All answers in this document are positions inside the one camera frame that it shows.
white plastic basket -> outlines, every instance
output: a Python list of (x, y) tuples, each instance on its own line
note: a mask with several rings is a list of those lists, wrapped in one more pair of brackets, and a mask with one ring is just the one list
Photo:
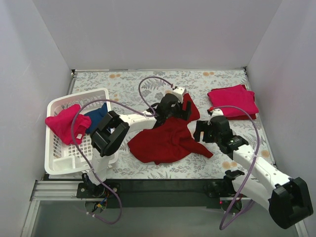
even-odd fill
[[(109, 92), (106, 88), (90, 90), (77, 94), (67, 95), (53, 100), (47, 106), (47, 117), (56, 116), (63, 109), (74, 104), (84, 104), (97, 99), (109, 99)], [(104, 102), (96, 102), (87, 106), (81, 114), (101, 108)], [(108, 111), (111, 105), (107, 102)], [(91, 139), (89, 135), (85, 135), (82, 143), (79, 145), (88, 160), (92, 160)], [(118, 160), (118, 152), (114, 154), (114, 158), (110, 160), (109, 165)], [(48, 174), (70, 174), (80, 171), (89, 170), (87, 162), (79, 153), (74, 145), (64, 144), (48, 126), (46, 126), (46, 144), (45, 144), (45, 170)]]

dark red towel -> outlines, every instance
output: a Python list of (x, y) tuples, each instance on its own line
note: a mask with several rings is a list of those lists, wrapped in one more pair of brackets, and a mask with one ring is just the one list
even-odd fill
[(196, 142), (187, 124), (199, 119), (199, 112), (189, 94), (184, 95), (184, 108), (187, 101), (191, 101), (192, 114), (188, 121), (170, 117), (166, 122), (154, 129), (139, 132), (128, 142), (130, 152), (141, 162), (154, 161), (155, 164), (172, 163), (186, 157), (190, 153), (197, 153), (211, 158), (213, 154), (202, 144)]
[[(75, 104), (62, 110), (58, 115), (45, 119), (46, 125), (66, 145), (73, 144), (71, 138), (71, 123), (79, 110), (80, 105)], [(89, 128), (90, 125), (91, 119), (88, 116), (78, 115), (74, 126), (75, 138), (78, 144), (81, 144), (85, 130)]]
[[(252, 119), (256, 119), (259, 112), (255, 101), (255, 93), (246, 90), (244, 85), (211, 90), (208, 94), (213, 107), (233, 105), (245, 110)], [(248, 117), (240, 110), (234, 108), (222, 108), (224, 115), (229, 120), (246, 120)]]

white wall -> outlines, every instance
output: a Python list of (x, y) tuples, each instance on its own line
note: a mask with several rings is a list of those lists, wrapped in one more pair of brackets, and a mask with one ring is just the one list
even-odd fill
[(31, 0), (0, 0), (0, 236), (20, 236), (44, 173), (46, 106), (70, 73)]
[(240, 68), (281, 0), (33, 0), (71, 69)]
[[(316, 208), (316, 1), (283, 0), (249, 66), (278, 167), (309, 185)], [(316, 215), (305, 220), (316, 235)]]

blue cloth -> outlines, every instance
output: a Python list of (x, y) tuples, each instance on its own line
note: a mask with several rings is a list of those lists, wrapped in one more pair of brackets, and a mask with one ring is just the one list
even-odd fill
[(108, 113), (107, 103), (104, 103), (101, 108), (90, 111), (85, 114), (91, 119), (91, 126), (85, 131), (86, 134), (90, 134), (98, 126), (99, 122)]

floral tablecloth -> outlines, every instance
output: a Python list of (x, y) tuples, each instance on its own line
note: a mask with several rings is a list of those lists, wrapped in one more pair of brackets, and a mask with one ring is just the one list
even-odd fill
[[(206, 110), (211, 107), (207, 93), (213, 88), (222, 88), (249, 84), (244, 71), (120, 71), (120, 72), (79, 72), (72, 93), (105, 87), (109, 90), (110, 99), (120, 101), (138, 111), (147, 109), (138, 94), (138, 84), (148, 76), (159, 76), (171, 83), (185, 87), (199, 109), (201, 120), (209, 119)], [(170, 90), (169, 85), (157, 79), (149, 79), (142, 84), (142, 93), (149, 104), (159, 102), (163, 95)], [(112, 109), (118, 114), (131, 112), (112, 103)], [(269, 163), (272, 162), (266, 137), (260, 119), (255, 120), (260, 133), (259, 154)], [(254, 148), (256, 136), (252, 124), (247, 120), (230, 121), (232, 130), (249, 141)], [(193, 134), (195, 122), (188, 125)], [(203, 143), (214, 156), (207, 159), (201, 155), (190, 154), (184, 159), (171, 164), (144, 164), (130, 152), (127, 142), (137, 132), (129, 133), (119, 149), (119, 159), (115, 166), (108, 171), (107, 178), (112, 179), (211, 179), (223, 178), (227, 169), (241, 169), (239, 164), (222, 154), (216, 144)]]

